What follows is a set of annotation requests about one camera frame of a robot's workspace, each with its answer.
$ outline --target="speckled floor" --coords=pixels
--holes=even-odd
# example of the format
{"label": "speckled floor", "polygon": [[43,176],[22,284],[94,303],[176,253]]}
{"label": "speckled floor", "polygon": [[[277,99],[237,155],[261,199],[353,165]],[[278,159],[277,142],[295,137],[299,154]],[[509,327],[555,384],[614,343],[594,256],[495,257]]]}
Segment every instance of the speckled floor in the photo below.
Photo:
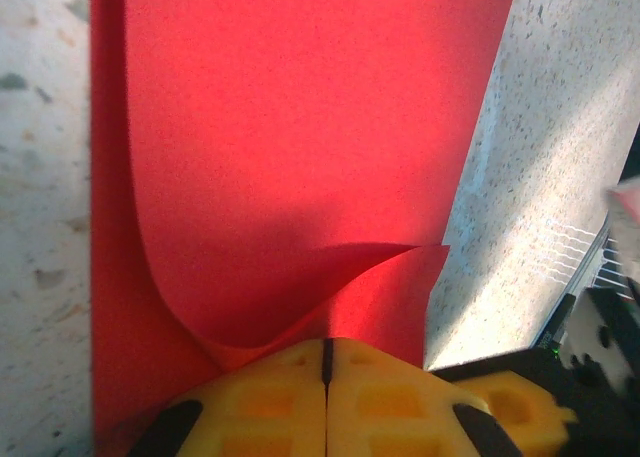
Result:
{"label": "speckled floor", "polygon": [[[90,453],[87,0],[0,0],[0,455]],[[640,120],[640,0],[515,0],[427,363],[526,346]]]}

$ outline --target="red felt sheet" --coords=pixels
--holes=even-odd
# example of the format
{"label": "red felt sheet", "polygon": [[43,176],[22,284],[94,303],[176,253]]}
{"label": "red felt sheet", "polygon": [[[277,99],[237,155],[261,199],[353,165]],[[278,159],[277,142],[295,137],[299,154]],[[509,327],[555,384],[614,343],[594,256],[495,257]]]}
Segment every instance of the red felt sheet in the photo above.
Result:
{"label": "red felt sheet", "polygon": [[305,338],[421,363],[510,3],[92,0],[99,435]]}

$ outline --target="yellow plastic object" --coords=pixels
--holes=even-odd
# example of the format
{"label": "yellow plastic object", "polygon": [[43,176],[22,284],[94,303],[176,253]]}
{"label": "yellow plastic object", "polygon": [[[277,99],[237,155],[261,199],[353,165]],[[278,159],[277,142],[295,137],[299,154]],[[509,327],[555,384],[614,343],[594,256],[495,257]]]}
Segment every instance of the yellow plastic object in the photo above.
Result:
{"label": "yellow plastic object", "polygon": [[452,406],[481,398],[366,344],[334,340],[329,457],[467,457],[478,453]]}
{"label": "yellow plastic object", "polygon": [[323,344],[303,342],[176,400],[204,408],[179,457],[324,457]]}
{"label": "yellow plastic object", "polygon": [[549,392],[511,372],[456,382],[489,405],[489,410],[525,457],[554,456],[569,441],[565,422],[577,422],[571,409],[558,407]]}

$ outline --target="red paper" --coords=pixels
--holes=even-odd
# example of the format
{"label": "red paper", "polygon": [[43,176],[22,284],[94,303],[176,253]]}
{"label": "red paper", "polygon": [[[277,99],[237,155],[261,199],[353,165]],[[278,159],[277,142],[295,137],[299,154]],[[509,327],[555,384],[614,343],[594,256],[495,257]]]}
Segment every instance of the red paper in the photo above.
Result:
{"label": "red paper", "polygon": [[510,2],[92,1],[98,433],[305,338],[421,363]]}

